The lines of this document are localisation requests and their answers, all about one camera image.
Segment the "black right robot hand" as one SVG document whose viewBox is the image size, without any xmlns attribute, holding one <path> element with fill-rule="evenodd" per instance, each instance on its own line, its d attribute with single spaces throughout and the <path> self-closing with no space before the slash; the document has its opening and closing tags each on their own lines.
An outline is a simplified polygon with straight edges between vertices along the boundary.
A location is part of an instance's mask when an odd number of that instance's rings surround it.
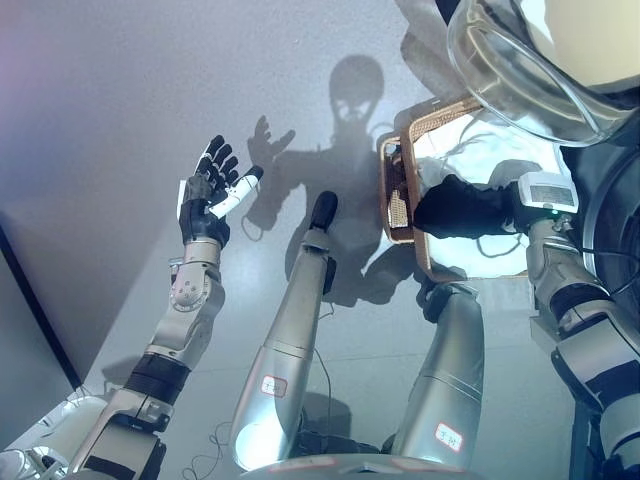
<svg viewBox="0 0 640 480">
<path fill-rule="evenodd" d="M 538 221 L 575 215 L 576 187 L 570 177 L 546 171 L 527 172 L 507 187 L 508 219 L 518 233 L 527 234 Z"/>
</svg>

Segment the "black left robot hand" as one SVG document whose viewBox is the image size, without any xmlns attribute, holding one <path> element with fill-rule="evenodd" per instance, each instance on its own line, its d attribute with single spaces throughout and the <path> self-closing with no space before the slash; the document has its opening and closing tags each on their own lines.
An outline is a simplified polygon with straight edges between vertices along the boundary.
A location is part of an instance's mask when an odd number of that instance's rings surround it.
<svg viewBox="0 0 640 480">
<path fill-rule="evenodd" d="M 194 173 L 180 184 L 177 218 L 184 245 L 212 239 L 224 248 L 230 238 L 227 215 L 254 191 L 264 175 L 252 166 L 243 175 L 231 145 L 222 135 L 210 140 Z"/>
</svg>

